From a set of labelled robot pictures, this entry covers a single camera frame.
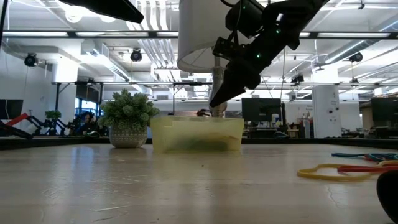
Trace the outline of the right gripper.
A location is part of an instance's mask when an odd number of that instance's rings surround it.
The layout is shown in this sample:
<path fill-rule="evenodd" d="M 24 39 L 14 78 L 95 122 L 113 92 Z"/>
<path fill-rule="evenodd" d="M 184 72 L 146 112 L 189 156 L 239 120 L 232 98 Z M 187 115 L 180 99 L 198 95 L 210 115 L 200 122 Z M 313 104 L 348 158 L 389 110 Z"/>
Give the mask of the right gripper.
<path fill-rule="evenodd" d="M 234 55 L 224 71 L 223 82 L 210 101 L 211 107 L 253 90 L 260 84 L 260 73 L 283 50 L 299 41 L 299 20 L 283 18 L 261 30 L 247 45 L 234 50 Z"/>

